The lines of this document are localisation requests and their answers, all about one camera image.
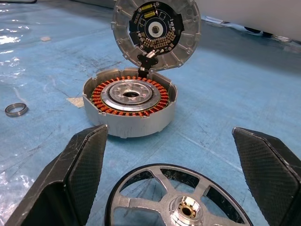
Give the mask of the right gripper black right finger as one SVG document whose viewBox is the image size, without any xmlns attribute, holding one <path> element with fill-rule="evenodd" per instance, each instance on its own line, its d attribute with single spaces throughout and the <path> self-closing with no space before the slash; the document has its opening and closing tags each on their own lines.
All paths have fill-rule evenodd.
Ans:
<svg viewBox="0 0 301 226">
<path fill-rule="evenodd" d="M 249 190 L 271 226 L 301 224 L 301 161 L 277 137 L 232 130 Z"/>
</svg>

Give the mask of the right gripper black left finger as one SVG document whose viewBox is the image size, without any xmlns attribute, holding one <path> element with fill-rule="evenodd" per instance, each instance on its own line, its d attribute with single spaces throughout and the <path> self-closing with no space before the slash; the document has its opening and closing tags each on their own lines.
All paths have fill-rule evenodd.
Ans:
<svg viewBox="0 0 301 226">
<path fill-rule="evenodd" d="M 40 173 L 7 226 L 84 226 L 100 182 L 107 125 L 76 133 Z"/>
</svg>

